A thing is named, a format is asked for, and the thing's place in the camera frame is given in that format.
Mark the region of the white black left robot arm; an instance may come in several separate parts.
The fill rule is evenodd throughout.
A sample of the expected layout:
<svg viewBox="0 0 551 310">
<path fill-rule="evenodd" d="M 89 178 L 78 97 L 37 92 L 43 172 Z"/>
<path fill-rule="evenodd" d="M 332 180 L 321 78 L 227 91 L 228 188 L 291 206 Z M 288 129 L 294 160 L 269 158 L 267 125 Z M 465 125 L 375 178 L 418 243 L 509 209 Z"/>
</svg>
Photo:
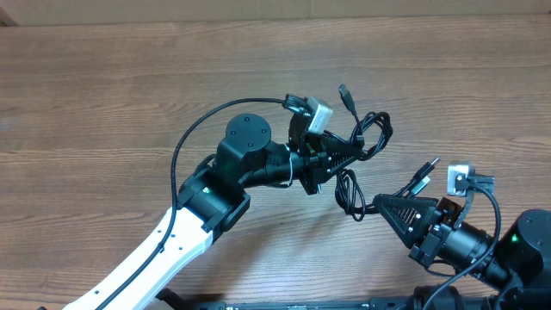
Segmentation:
<svg viewBox="0 0 551 310">
<path fill-rule="evenodd" d="M 241 114 L 214 154 L 174 193 L 156 230 L 71 309 L 144 309 L 188 263 L 229 231 L 249 209 L 245 187 L 287 186 L 304 175 L 298 152 L 271 140 L 269 123 Z"/>
</svg>

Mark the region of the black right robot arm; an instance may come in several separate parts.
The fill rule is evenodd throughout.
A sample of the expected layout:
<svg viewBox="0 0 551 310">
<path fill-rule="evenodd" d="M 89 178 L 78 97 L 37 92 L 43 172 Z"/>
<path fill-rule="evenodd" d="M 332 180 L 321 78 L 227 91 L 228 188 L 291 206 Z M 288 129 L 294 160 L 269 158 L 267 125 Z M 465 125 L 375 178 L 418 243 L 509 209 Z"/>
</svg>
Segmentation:
<svg viewBox="0 0 551 310">
<path fill-rule="evenodd" d="M 493 234 L 460 219 L 464 208 L 447 198 L 377 195 L 373 204 L 425 268 L 447 264 L 455 274 L 440 286 L 418 288 L 409 309 L 467 307 L 452 284 L 470 275 L 497 295 L 478 301 L 482 309 L 550 307 L 550 213 L 529 209 L 507 232 Z"/>
</svg>

